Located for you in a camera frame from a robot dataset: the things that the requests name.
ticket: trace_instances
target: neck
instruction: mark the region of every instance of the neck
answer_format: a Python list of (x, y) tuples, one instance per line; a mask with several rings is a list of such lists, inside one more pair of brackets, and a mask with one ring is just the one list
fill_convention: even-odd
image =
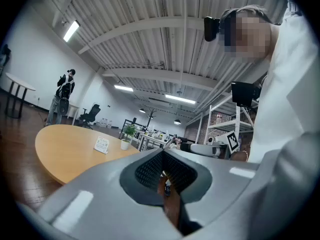
[(278, 41), (279, 30), (280, 30), (280, 26), (270, 24), (271, 40), (270, 40), (269, 52), (266, 56), (266, 59), (269, 60), (270, 62), (275, 51), (276, 43)]

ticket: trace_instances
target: brick wall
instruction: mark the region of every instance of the brick wall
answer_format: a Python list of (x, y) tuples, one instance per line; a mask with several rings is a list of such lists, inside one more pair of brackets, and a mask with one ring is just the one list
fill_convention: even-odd
[[(254, 123), (255, 119), (256, 119), (256, 113), (253, 109), (248, 109), (248, 111), (249, 111), (250, 118), (251, 118), (252, 122)], [(212, 112), (210, 125), (214, 125), (216, 123), (217, 114), (218, 114), (218, 112), (215, 112), (215, 111)], [(228, 121), (228, 118), (229, 118), (228, 115), (225, 115), (225, 114), (221, 114), (221, 115), (222, 115), (221, 122)], [(204, 143), (207, 125), (208, 125), (208, 118), (209, 118), (209, 115), (206, 115), (202, 118), (202, 124), (201, 124), (201, 128), (200, 128), (199, 139), (198, 139), (199, 144)], [(243, 122), (249, 123), (249, 120), (247, 119), (247, 117), (244, 113), (240, 114), (240, 120)], [(193, 122), (192, 124), (189, 124), (185, 129), (184, 138), (187, 138), (192, 141), (196, 141), (199, 123), (200, 123), (200, 119)], [(223, 135), (225, 133), (226, 133), (225, 131), (216, 130), (213, 133), (211, 133), (208, 137), (215, 137), (217, 135)], [(239, 139), (241, 139), (240, 150), (246, 151), (248, 153), (248, 155), (250, 154), (250, 146), (251, 146), (252, 138), (253, 138), (253, 132), (245, 132), (245, 133), (239, 134)]]

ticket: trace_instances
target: dark brown floor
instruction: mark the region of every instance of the dark brown floor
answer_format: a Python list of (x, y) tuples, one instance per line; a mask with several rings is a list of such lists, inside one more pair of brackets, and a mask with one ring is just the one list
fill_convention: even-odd
[[(0, 165), (2, 176), (7, 182), (13, 198), (36, 210), (50, 194), (61, 187), (45, 172), (35, 150), (37, 133), (43, 128), (43, 120), (48, 114), (24, 105), (22, 118), (10, 118), (4, 114), (6, 101), (6, 94), (1, 92)], [(62, 123), (71, 125), (72, 120), (63, 117)], [(93, 126), (93, 129), (116, 138), (119, 137), (119, 129), (101, 128), (96, 125)]]

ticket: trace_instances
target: office chair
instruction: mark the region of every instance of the office chair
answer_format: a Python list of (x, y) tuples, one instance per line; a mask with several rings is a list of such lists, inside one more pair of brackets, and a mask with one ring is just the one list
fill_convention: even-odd
[(100, 112), (100, 108), (98, 104), (93, 105), (89, 113), (84, 113), (80, 115), (80, 120), (83, 120), (83, 125), (82, 127), (84, 128), (89, 128), (91, 130), (92, 127), (90, 126), (90, 122), (93, 122), (96, 120), (96, 115)]

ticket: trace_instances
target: jeans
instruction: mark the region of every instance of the jeans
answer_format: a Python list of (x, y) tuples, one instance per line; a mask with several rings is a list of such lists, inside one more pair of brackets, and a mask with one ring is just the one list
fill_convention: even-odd
[[(50, 110), (49, 110), (48, 119), (46, 121), (46, 125), (47, 126), (52, 125), (52, 120), (54, 118), (54, 112), (56, 110), (56, 107), (59, 105), (59, 101), (60, 101), (60, 98), (57, 97), (56, 95), (54, 95), (54, 97), (52, 99), (51, 107), (50, 107)], [(61, 115), (61, 113), (59, 112), (59, 109), (58, 109), (55, 123), (57, 125), (60, 125), (61, 124), (61, 119), (62, 119), (62, 115)]]

